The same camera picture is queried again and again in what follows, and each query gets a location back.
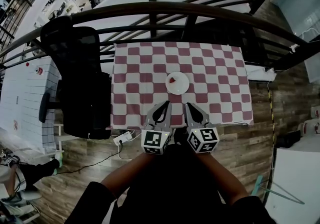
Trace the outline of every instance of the balcony railing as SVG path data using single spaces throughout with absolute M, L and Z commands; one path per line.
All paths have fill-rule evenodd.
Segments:
M 0 17 L 0 50 L 8 47 L 15 39 L 15 33 L 25 13 L 35 0 L 11 0 Z
M 194 3 L 183 3 L 183 2 L 139 2 L 139 3 L 126 3 L 120 5 L 113 5 L 107 7 L 101 7 L 89 11 L 85 11 L 82 13 L 77 13 L 72 15 L 73 24 L 80 24 L 84 22 L 89 22 L 93 20 L 100 20 L 104 18 L 110 17 L 119 17 L 126 15 L 141 15 L 148 14 L 149 15 L 149 23 L 146 25 L 128 25 L 121 27 L 113 27 L 113 28 L 105 28 L 97 30 L 99 34 L 111 33 L 111 32 L 132 32 L 132 31 L 148 31 L 152 35 L 152 31 L 157 30 L 166 30 L 175 32 L 175 36 L 164 37 L 163 35 L 155 36 L 155 37 L 146 37 L 146 38 L 125 38 L 125 39 L 115 39 L 115 40 L 107 40 L 100 42 L 100 46 L 112 46 L 113 44 L 118 43 L 132 43 L 132 42 L 155 42 L 155 41 L 176 41 L 176 42 L 196 42 L 196 43 L 217 43 L 214 38 L 202 38 L 202 37 L 193 37 L 193 35 L 201 35 L 203 33 L 208 33 L 210 31 L 214 31 L 215 28 L 212 26 L 206 26 L 205 24 L 202 26 L 196 26 L 195 22 L 197 17 L 207 17 L 210 19 L 214 19 L 214 21 L 220 21 L 221 23 L 233 24 L 237 28 L 256 28 L 262 31 L 271 33 L 278 38 L 283 38 L 292 45 L 296 44 L 298 47 L 295 48 L 295 51 L 287 51 L 287 54 L 282 55 L 280 59 L 267 59 L 262 63 L 256 63 L 256 65 L 260 65 L 266 68 L 266 70 L 273 68 L 275 71 L 283 71 L 287 70 L 296 64 L 304 61 L 305 59 L 311 57 L 312 55 L 320 52 L 320 41 L 313 42 L 305 42 L 301 38 L 295 36 L 294 34 L 278 27 L 277 25 L 271 24 L 267 21 L 260 20 L 258 18 L 252 17 L 249 14 L 243 14 L 239 12 L 235 12 L 232 10 L 227 10 L 220 7 L 207 6 L 202 4 L 194 4 Z M 186 22 L 184 25 L 167 25 L 167 24 L 158 24 L 153 17 L 157 17 L 159 14 L 165 15 L 183 15 L 186 17 Z M 0 53 L 0 57 L 6 55 L 10 51 L 16 49 L 17 47 L 27 43 L 33 42 L 35 47 L 16 54 L 6 61 L 0 64 L 0 68 L 9 69 L 21 63 L 25 63 L 37 58 L 41 58 L 46 56 L 46 46 L 43 46 L 42 43 L 37 40 L 37 37 L 40 36 L 41 28 L 36 29 L 29 34 L 25 35 L 22 38 L 14 41 L 6 50 Z M 256 37 L 254 35 L 250 36 L 250 42 L 259 42 L 263 39 Z M 288 49 L 287 46 L 281 45 L 277 42 L 273 42 L 271 40 L 268 41 L 268 44 L 277 45 L 282 47 L 283 49 Z M 11 63 L 10 65 L 6 65 L 9 61 L 12 61 L 26 53 L 31 51 L 35 51 L 40 49 L 43 51 L 41 55 L 34 56 L 31 58 L 26 58 L 24 60 L 19 60 L 15 63 Z M 108 56 L 107 59 L 101 60 L 101 63 L 113 62 L 115 52 L 112 50 L 109 51 L 101 51 L 101 56 Z M 259 56 L 261 53 L 259 51 L 256 52 L 256 55 Z M 246 64 L 252 64 L 252 62 L 246 60 L 244 58 Z

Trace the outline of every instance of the black office chair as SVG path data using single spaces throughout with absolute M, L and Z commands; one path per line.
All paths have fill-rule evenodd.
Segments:
M 110 137 L 111 79 L 100 66 L 97 31 L 91 27 L 73 27 L 71 17 L 62 16 L 41 30 L 41 43 L 53 59 L 61 77 L 58 103 L 50 103 L 44 94 L 39 120 L 46 120 L 47 110 L 61 107 L 63 128 L 67 134 L 89 139 Z

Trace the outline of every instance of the black shirt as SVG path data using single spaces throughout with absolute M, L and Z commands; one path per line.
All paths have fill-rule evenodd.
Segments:
M 167 147 L 128 190 L 110 219 L 117 223 L 275 223 L 258 197 L 242 198 L 231 207 L 223 204 L 215 181 L 193 155 Z M 102 184 L 91 182 L 66 224 L 101 224 L 115 200 Z

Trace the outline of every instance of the black bag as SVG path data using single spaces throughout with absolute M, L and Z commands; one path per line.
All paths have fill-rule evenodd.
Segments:
M 97 4 L 95 3 L 96 0 L 89 0 L 91 4 L 91 8 L 94 8 Z

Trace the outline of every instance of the electrical cable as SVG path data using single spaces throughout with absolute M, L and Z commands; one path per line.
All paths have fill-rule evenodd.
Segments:
M 136 137 L 134 137 L 133 139 L 131 140 L 127 140 L 127 142 L 132 142 L 135 138 L 137 138 L 141 133 L 139 133 Z
M 120 146 L 119 146 L 119 144 L 118 144 L 118 157 L 120 158 L 120 159 L 123 159 L 123 160 L 132 160 L 131 158 L 122 158 L 122 157 L 120 157 Z
M 308 32 L 308 31 L 310 31 L 310 30 L 314 30 L 318 35 L 320 35 L 320 33 L 319 33 L 316 29 L 314 29 L 314 28 L 311 27 L 311 28 L 309 28 L 308 30 L 305 30 L 305 31 L 302 33 L 302 39 L 304 39 L 304 37 L 305 37 L 305 36 L 304 36 L 304 33 L 305 33 L 305 32 Z
M 268 81 L 267 83 L 267 89 L 268 89 L 268 98 L 270 102 L 270 111 L 271 111 L 271 117 L 272 117 L 272 156 L 271 156 L 271 182 L 273 182 L 274 179 L 274 174 L 275 174 L 275 169 L 274 169 L 274 164 L 275 164 L 275 159 L 274 159 L 274 150 L 275 150 L 275 137 L 276 137 L 276 123 L 275 123 L 275 115 L 274 115 L 274 110 L 272 106 L 272 99 L 271 99 L 271 94 L 270 94 L 270 89 L 269 89 L 269 83 L 271 80 Z
M 122 149 L 123 149 L 123 145 L 121 144 L 121 149 L 120 149 L 117 153 L 114 153 L 114 154 L 108 156 L 107 158 L 103 159 L 102 161 L 99 161 L 99 162 L 97 162 L 97 163 L 95 163 L 95 164 L 93 164 L 93 165 L 83 166 L 83 167 L 81 167 L 81 168 L 79 168 L 79 169 L 77 169 L 77 170 L 74 170 L 74 171 L 66 171 L 66 172 L 57 173 L 56 175 L 59 175 L 59 174 L 72 174 L 72 173 L 79 172 L 79 171 L 81 171 L 82 169 L 84 169 L 84 168 L 86 168 L 86 167 L 95 166 L 95 165 L 100 164 L 100 163 L 102 163 L 103 161 L 109 159 L 110 157 L 113 157 L 113 156 L 119 154 L 119 153 L 122 151 Z
M 88 139 L 89 139 L 90 141 L 93 141 L 93 142 L 99 142 L 99 141 L 104 141 L 104 140 L 105 140 L 105 139 L 100 139 L 100 140 L 90 139 L 90 133 L 88 134 Z

